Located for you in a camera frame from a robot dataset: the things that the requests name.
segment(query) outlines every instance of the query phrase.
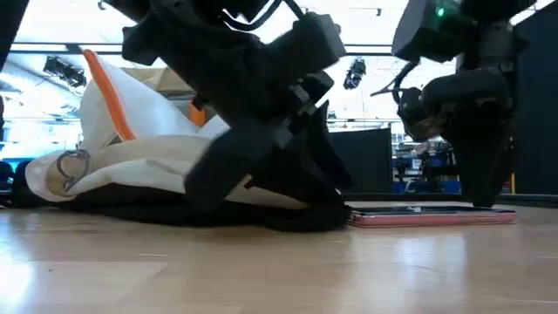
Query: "phone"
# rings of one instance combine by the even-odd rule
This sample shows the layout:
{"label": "phone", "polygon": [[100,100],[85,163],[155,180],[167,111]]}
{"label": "phone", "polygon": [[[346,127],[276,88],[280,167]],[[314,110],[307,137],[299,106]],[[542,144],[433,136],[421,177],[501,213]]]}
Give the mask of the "phone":
{"label": "phone", "polygon": [[349,224],[360,228],[515,223],[517,212],[461,206],[354,208]]}

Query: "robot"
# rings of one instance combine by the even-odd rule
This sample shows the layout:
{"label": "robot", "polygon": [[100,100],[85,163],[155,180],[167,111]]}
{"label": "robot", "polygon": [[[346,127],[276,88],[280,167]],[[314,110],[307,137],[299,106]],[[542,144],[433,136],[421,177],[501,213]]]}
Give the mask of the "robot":
{"label": "robot", "polygon": [[[298,17],[290,31],[270,44],[248,33],[283,1]],[[329,15],[294,0],[273,0],[260,17],[268,0],[105,2],[138,23],[124,29],[125,59],[161,58],[198,92],[199,109],[211,106],[231,126],[185,177],[192,210],[211,212],[248,174],[248,186],[343,207],[337,191],[352,181],[327,141],[333,80],[323,69],[345,50]],[[392,93],[415,140],[441,135],[452,144],[475,206],[491,207],[512,171],[514,58],[525,43],[508,21],[533,2],[411,0],[393,39],[393,55],[409,64],[378,93]],[[401,88],[421,58],[458,58],[456,74]]]}

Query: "orange stripe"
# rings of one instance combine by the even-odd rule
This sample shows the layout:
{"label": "orange stripe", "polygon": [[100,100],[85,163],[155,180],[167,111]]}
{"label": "orange stripe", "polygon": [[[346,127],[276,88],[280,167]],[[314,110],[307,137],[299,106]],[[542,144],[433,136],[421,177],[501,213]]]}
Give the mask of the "orange stripe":
{"label": "orange stripe", "polygon": [[87,63],[89,64],[95,83],[97,83],[99,90],[103,94],[103,98],[105,98],[106,108],[111,115],[116,133],[123,141],[135,140],[136,136],[133,134],[132,129],[128,125],[128,121],[126,121],[126,115],[124,114],[124,109],[122,108],[122,101],[116,93],[108,75],[106,75],[105,69],[103,69],[103,66],[99,62],[99,57],[95,52],[90,50],[85,50],[84,56],[85,60],[87,60]]}
{"label": "orange stripe", "polygon": [[194,104],[192,104],[190,102],[190,116],[188,118],[190,118],[190,120],[197,126],[203,126],[206,124],[206,111],[204,109],[202,110],[198,110],[198,108],[196,108],[194,106]]}

